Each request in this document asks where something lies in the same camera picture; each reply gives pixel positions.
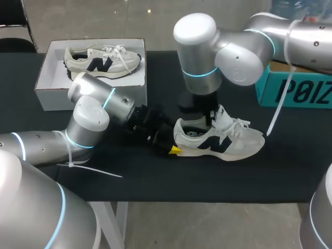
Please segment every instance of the black table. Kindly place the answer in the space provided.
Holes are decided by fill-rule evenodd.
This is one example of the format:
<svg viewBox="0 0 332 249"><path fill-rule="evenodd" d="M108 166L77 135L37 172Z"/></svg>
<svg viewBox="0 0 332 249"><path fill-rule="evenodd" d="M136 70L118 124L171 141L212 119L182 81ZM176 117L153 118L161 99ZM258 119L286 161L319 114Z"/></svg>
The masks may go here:
<svg viewBox="0 0 332 249"><path fill-rule="evenodd" d="M44 112L34 93L43 54L0 55L0 133L65 129L70 111ZM148 105L171 118L197 118L177 108L185 90L175 51L147 53ZM228 114L266 132L275 108L259 106L254 86L224 80L220 102ZM283 108L265 146L235 162L215 157L163 157L112 126L89 166L122 175L43 167L87 201L308 202L332 162L332 111Z"/></svg>

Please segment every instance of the sneaker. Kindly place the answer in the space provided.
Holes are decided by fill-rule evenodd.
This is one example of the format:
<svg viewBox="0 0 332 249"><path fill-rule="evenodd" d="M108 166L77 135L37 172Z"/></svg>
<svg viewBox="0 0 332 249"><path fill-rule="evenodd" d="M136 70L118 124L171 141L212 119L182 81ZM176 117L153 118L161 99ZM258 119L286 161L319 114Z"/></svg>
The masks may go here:
<svg viewBox="0 0 332 249"><path fill-rule="evenodd" d="M178 156L212 155L225 161L250 157L263 147L263 133L249 128L249 121L231 118L220 106L216 121L208 127L205 117L198 120L178 119L174 126L174 140L182 150Z"/></svg>
<svg viewBox="0 0 332 249"><path fill-rule="evenodd" d="M64 65L71 80L81 72L116 79L132 73L141 59L138 53L126 51L122 45L92 45L82 49L66 48Z"/></svg>

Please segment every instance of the black chair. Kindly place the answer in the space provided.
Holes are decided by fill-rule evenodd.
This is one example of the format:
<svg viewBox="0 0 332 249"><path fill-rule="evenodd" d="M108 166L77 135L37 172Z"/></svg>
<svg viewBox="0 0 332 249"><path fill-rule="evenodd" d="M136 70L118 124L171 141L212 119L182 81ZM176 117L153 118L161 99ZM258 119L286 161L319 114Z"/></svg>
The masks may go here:
<svg viewBox="0 0 332 249"><path fill-rule="evenodd" d="M0 53L37 52L23 0L0 0L0 28L2 27L26 27L32 42L20 38L2 38Z"/></svg>

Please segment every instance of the shoe box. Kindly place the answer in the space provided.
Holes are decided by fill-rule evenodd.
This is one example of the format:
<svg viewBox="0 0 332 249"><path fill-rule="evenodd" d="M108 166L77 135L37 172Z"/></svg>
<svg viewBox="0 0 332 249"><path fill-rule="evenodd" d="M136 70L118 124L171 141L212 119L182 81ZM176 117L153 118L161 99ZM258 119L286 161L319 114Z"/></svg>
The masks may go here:
<svg viewBox="0 0 332 249"><path fill-rule="evenodd" d="M256 83L261 106L277 107L289 76L290 66L271 62ZM297 68L283 103L285 107L332 108L332 76Z"/></svg>
<svg viewBox="0 0 332 249"><path fill-rule="evenodd" d="M93 44L98 45L123 45L127 51L139 53L142 56L140 66L132 74L118 79L99 79L112 87L121 88L121 91L135 99L135 104L147 104L146 90L146 50L142 38L124 39L72 39L53 40L45 55L43 65L36 82L35 92L45 111L73 110L75 105L68 97L68 90L73 81L68 78L64 66L64 54L67 47L85 48Z"/></svg>

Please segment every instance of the white table leg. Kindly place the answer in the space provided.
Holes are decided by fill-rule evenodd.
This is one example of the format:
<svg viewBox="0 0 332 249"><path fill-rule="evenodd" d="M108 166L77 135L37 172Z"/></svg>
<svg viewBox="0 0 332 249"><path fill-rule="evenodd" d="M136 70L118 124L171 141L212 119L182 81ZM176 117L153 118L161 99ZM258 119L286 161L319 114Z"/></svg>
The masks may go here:
<svg viewBox="0 0 332 249"><path fill-rule="evenodd" d="M126 239L127 215L128 201L119 201L116 209L116 220L118 222L123 241Z"/></svg>
<svg viewBox="0 0 332 249"><path fill-rule="evenodd" d="M90 204L99 218L100 226L111 249L125 249L125 243L110 202L90 202Z"/></svg>

